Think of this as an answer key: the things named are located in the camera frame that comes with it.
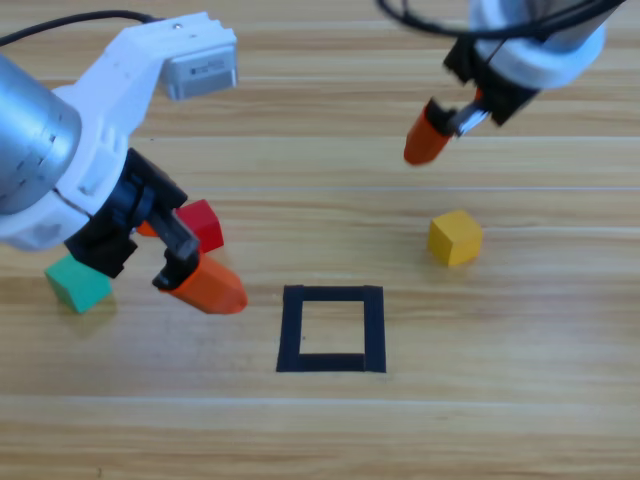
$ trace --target black cable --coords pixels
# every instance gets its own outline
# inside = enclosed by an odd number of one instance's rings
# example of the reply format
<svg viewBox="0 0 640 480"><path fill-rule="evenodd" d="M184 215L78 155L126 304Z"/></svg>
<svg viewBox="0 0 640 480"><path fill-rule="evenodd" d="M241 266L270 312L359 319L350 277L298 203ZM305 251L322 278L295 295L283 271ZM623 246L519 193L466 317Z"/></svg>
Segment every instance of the black cable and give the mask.
<svg viewBox="0 0 640 480"><path fill-rule="evenodd" d="M128 20L136 20L140 23L150 23L159 20L151 15L139 12L131 12L129 10L102 10L97 12L79 13L77 15L50 20L39 25L27 27L23 30L11 33L4 37L0 37L0 47L4 47L5 45L9 45L10 43L17 42L18 40L22 40L25 37L35 35L36 33L63 27L72 23L86 22L89 20L103 20L106 18L126 18Z"/></svg>
<svg viewBox="0 0 640 480"><path fill-rule="evenodd" d="M388 0L376 0L378 7L396 22L431 35L440 35L470 40L510 40L550 36L561 30L575 27L619 7L626 0L585 0L545 18L522 23L513 27L495 30L468 30L448 28L433 21L422 19L412 13L405 2L402 13L389 6Z"/></svg>

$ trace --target red cube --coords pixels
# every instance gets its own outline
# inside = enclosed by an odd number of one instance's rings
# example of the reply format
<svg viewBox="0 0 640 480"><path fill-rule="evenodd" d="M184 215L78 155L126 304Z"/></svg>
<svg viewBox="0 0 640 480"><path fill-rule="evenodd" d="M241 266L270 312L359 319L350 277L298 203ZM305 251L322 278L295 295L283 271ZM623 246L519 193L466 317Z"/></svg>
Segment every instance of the red cube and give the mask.
<svg viewBox="0 0 640 480"><path fill-rule="evenodd" d="M176 215L200 240L200 252L207 253L224 245L220 220L206 200L198 200L176 210Z"/></svg>

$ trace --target silver metal cylinder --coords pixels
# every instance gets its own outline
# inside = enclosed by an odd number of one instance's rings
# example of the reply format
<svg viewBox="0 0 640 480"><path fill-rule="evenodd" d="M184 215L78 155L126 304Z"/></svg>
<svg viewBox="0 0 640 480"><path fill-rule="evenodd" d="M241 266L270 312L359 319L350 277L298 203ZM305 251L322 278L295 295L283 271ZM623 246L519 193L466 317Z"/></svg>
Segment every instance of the silver metal cylinder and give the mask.
<svg viewBox="0 0 640 480"><path fill-rule="evenodd" d="M73 159L78 112L0 55L0 214L49 192Z"/></svg>

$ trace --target black gripper mount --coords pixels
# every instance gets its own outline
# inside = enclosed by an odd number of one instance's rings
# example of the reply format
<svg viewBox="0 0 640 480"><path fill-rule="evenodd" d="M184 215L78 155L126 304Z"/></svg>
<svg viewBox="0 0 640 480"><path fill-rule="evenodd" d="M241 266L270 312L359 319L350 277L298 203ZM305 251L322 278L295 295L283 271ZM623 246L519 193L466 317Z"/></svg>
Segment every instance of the black gripper mount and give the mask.
<svg viewBox="0 0 640 480"><path fill-rule="evenodd" d="M444 66L463 85L474 82L482 94L478 100L482 109L490 113L498 126L504 125L540 92L517 85L497 73L491 62L478 54L472 39L459 38L445 58ZM443 135L452 133L448 122L456 113L456 110L444 110L433 98L425 112L429 122Z"/></svg>
<svg viewBox="0 0 640 480"><path fill-rule="evenodd" d="M153 284L176 288L200 258L198 239L174 212L187 199L164 171L131 148L105 204L65 245L80 263L116 278L138 248L131 234L147 221L167 245L167 265Z"/></svg>

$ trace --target green cube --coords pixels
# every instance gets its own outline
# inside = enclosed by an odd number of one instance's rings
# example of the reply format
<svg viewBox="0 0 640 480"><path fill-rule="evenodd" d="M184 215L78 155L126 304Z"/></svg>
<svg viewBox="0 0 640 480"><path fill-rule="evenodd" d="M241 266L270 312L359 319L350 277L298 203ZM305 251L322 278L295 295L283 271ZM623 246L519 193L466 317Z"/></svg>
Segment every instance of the green cube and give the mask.
<svg viewBox="0 0 640 480"><path fill-rule="evenodd" d="M44 272L61 302L76 313L84 313L111 293L106 275L78 262L68 255Z"/></svg>

